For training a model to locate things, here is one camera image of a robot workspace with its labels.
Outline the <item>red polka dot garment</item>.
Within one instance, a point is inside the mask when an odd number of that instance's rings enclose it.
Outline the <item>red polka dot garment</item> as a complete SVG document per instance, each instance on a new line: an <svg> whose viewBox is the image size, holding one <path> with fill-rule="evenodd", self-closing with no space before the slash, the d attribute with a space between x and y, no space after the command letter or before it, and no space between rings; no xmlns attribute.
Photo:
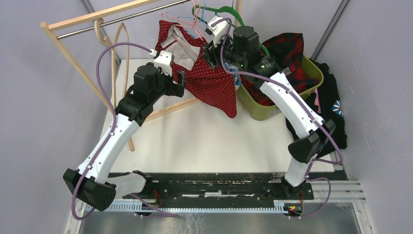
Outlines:
<svg viewBox="0 0 413 234"><path fill-rule="evenodd" d="M173 54L173 79L178 71L185 73L186 90L203 103L223 111L229 118L237 115L234 78L222 67L212 69L202 58L202 47L207 42L195 38L178 23L159 21L158 42L155 49Z"/></svg>

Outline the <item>pink hanger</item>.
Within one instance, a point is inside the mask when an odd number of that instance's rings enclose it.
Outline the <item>pink hanger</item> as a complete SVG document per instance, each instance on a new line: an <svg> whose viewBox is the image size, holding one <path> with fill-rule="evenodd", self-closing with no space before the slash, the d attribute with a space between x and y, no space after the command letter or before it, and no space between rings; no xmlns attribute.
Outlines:
<svg viewBox="0 0 413 234"><path fill-rule="evenodd" d="M164 17L169 21L170 26L172 26L172 31L168 32L166 39L161 43L163 48L167 48L169 45L173 45L177 42L182 48L187 52L187 54L193 57L194 60L199 56L200 45L206 42L204 34L198 27L198 15L200 10L192 17L187 16L175 16L172 12L165 12L161 14L162 20L166 22ZM196 39L199 43L196 46L190 44L190 40L184 37L184 33L187 33L193 39Z"/></svg>

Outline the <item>red plaid shirt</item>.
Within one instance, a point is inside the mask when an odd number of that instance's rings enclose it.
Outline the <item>red plaid shirt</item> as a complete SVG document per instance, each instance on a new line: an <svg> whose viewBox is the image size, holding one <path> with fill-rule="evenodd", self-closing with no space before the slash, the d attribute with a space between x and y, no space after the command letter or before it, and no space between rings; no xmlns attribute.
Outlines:
<svg viewBox="0 0 413 234"><path fill-rule="evenodd" d="M304 58L302 33L282 33L262 44L282 69L290 71L286 77L299 94L320 84L318 78L309 76L301 67Z"/></svg>

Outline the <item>wooden hanger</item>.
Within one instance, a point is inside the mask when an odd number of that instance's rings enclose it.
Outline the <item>wooden hanger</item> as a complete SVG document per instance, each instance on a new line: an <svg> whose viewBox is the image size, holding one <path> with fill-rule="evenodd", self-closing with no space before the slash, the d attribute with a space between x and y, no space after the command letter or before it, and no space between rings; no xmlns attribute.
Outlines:
<svg viewBox="0 0 413 234"><path fill-rule="evenodd" d="M103 22L104 22L104 20L102 18L98 18L97 20L94 21L94 31L95 31L96 37L102 45L105 45L105 46L113 45L111 39L108 36L103 36L101 31L100 31L100 27L103 25ZM118 43L119 36L122 32L125 33L126 42L130 41L129 33L128 33L128 30L127 30L125 24L120 23L120 25L117 28L116 34L115 34L114 43ZM117 65L116 65L116 58L117 58L116 47L112 48L110 50L110 52L111 52L111 60L112 60L111 61L111 72L112 72L112 74L111 74L111 82L112 82L111 103L112 103L113 107L116 108L117 103L118 103L117 102L117 94L116 94L116 90L117 90L116 79L117 79L117 71L118 71L118 68L117 68Z"/></svg>

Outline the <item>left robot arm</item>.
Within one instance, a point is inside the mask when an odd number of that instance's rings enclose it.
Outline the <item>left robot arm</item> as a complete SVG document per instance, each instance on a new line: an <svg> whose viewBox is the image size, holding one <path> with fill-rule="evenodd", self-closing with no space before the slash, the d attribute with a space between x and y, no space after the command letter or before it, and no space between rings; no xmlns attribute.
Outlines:
<svg viewBox="0 0 413 234"><path fill-rule="evenodd" d="M110 177L110 170L123 147L153 112L154 104L162 96L183 97L186 84L183 70L177 72L175 82L165 68L152 62L137 68L133 85L119 101L102 139L77 169L67 169L63 175L72 193L72 202L79 199L104 211L114 200L129 194L138 194L141 198L152 195L153 185L142 173Z"/></svg>

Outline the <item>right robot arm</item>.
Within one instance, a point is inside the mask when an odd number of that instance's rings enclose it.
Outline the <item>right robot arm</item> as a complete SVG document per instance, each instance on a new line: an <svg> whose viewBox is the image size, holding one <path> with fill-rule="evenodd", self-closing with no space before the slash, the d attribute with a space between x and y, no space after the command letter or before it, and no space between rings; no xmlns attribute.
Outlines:
<svg viewBox="0 0 413 234"><path fill-rule="evenodd" d="M269 97L292 125L298 139L288 145L291 161L283 178L282 195L294 199L310 170L312 161L328 141L332 141L335 123L324 120L305 103L288 81L280 66L270 56L260 52L259 36L251 26L234 29L228 36L230 24L223 21L207 26L213 37L203 46L203 59L211 68L234 65L236 72L253 83Z"/></svg>

